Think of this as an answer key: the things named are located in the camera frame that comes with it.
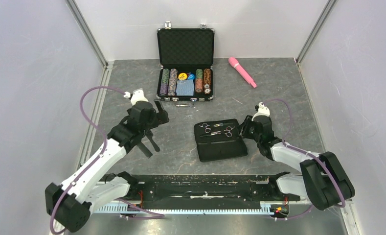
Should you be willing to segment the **yellow dealer button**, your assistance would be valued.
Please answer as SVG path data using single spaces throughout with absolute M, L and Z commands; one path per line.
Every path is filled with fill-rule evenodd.
M 188 78 L 188 75 L 186 73 L 180 73 L 178 76 L 179 80 L 186 80 Z

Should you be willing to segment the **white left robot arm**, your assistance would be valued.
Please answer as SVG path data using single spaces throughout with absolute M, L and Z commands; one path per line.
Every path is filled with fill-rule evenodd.
M 143 138 L 147 138 L 159 152 L 151 130 L 168 121 L 168 113 L 159 100 L 154 103 L 135 102 L 128 109 L 128 115 L 110 130 L 89 160 L 61 184 L 51 183 L 46 187 L 45 205 L 51 224 L 58 222 L 65 230 L 74 233 L 87 223 L 93 212 L 110 201 L 121 197 L 136 198 L 139 186 L 129 173 L 120 174 L 102 186 L 96 184 L 134 147 L 138 147 L 147 158 L 152 157 L 152 152 L 142 143 Z

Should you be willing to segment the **black poker chip case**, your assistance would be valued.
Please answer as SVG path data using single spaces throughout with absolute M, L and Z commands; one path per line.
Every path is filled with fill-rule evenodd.
M 199 27 L 173 27 L 170 21 L 166 21 L 162 28 L 157 29 L 159 50 L 160 74 L 156 92 L 157 99 L 174 102 L 177 106 L 185 101 L 186 106 L 192 106 L 196 102 L 210 102 L 214 99 L 214 43 L 215 30 L 206 24 Z M 193 96 L 159 95 L 161 74 L 163 69 L 177 69 L 180 73 L 196 73 L 197 69 L 211 69 L 211 92 L 209 94 L 197 93 Z

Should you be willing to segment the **brown orange chip stack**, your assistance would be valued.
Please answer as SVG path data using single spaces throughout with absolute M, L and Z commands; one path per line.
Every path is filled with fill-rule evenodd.
M 204 93 L 209 94 L 211 92 L 211 69 L 204 69 L 203 86 Z

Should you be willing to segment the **purple handled scissors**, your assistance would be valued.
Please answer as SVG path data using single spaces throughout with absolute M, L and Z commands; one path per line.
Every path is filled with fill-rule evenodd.
M 228 138 L 232 138 L 233 137 L 232 132 L 234 129 L 235 127 L 228 126 L 223 130 L 223 134 Z M 222 131 L 214 131 L 207 134 L 201 134 L 200 137 L 210 137 L 210 136 L 221 135 L 221 134 L 222 134 Z

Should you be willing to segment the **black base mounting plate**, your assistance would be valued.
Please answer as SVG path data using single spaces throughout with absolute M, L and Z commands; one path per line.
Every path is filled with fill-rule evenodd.
M 257 209 L 260 202 L 297 202 L 284 194 L 272 175 L 133 175 L 137 183 L 123 197 L 144 209 Z

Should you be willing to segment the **black tail comb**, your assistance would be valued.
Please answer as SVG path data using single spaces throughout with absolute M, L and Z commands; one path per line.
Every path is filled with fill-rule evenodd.
M 151 145 L 153 146 L 154 150 L 156 152 L 160 152 L 160 147 L 157 145 L 157 143 L 153 140 L 153 133 L 151 130 L 149 130 L 146 134 L 146 137 L 147 139 L 149 140 L 149 142 L 151 143 Z

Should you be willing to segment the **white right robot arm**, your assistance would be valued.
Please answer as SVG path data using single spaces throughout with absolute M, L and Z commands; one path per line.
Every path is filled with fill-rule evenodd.
M 246 116 L 240 126 L 245 139 L 255 141 L 260 154 L 297 170 L 299 175 L 283 173 L 269 184 L 268 194 L 274 200 L 286 194 L 308 199 L 323 211 L 332 206 L 343 207 L 355 196 L 355 188 L 339 162 L 330 151 L 313 153 L 295 147 L 275 136 L 268 116 Z

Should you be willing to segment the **black zippered tool pouch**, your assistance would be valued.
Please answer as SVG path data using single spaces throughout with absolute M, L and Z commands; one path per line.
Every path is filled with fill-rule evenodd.
M 214 127 L 211 129 L 211 132 L 222 131 L 221 135 L 215 135 L 210 137 L 200 137 L 201 134 L 205 134 L 204 128 L 199 127 L 199 124 L 201 123 L 202 122 L 194 125 L 194 136 L 200 162 L 205 163 L 224 159 L 238 158 L 244 157 L 248 154 L 246 144 L 243 138 L 239 135 L 240 127 L 238 120 L 225 119 L 216 121 L 205 121 L 205 123 L 208 124 L 224 124 L 224 126 Z M 228 126 L 235 127 L 232 132 L 232 138 L 228 138 L 223 134 L 223 130 Z

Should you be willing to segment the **purple green chip stack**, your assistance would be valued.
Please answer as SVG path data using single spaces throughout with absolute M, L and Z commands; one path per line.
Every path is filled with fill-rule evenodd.
M 161 82 L 160 82 L 160 91 L 159 91 L 160 96 L 168 94 L 169 76 L 170 76 L 170 70 L 163 69 L 161 74 Z

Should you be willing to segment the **green orange chip stack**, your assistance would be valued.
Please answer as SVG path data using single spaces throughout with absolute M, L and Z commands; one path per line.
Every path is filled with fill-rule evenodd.
M 203 92 L 203 70 L 197 69 L 195 73 L 195 92 Z

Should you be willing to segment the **pink wand massager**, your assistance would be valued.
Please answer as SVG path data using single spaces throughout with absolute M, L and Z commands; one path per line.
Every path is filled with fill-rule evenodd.
M 239 61 L 234 58 L 228 58 L 229 64 L 242 76 L 242 78 L 252 87 L 256 88 L 257 84 L 253 78 L 248 74 L 248 72 L 240 65 Z

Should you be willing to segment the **blue playing card deck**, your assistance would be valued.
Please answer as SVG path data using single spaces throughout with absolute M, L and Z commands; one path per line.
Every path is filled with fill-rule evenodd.
M 177 96 L 193 96 L 195 84 L 193 80 L 178 80 L 176 86 Z

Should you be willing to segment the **purple grey chip stack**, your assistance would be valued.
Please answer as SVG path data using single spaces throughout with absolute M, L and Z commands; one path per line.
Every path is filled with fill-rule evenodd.
M 177 75 L 178 75 L 177 69 L 170 70 L 169 81 L 168 81 L 168 91 L 167 91 L 167 94 L 169 96 L 174 96 L 176 94 Z

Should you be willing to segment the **blue dealer button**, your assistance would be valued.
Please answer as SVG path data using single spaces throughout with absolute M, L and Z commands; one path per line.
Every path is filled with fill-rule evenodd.
M 190 73 L 190 74 L 188 75 L 187 80 L 194 80 L 194 79 L 195 79 L 195 75 L 192 74 L 192 73 Z

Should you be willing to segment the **silver scissors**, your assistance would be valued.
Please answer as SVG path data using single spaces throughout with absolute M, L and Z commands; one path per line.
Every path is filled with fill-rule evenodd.
M 224 126 L 224 124 L 223 123 L 208 124 L 208 123 L 205 123 L 205 122 L 199 124 L 199 127 L 204 128 L 204 132 L 206 134 L 210 133 L 212 128 L 214 128 L 214 127 L 221 127 L 221 126 Z

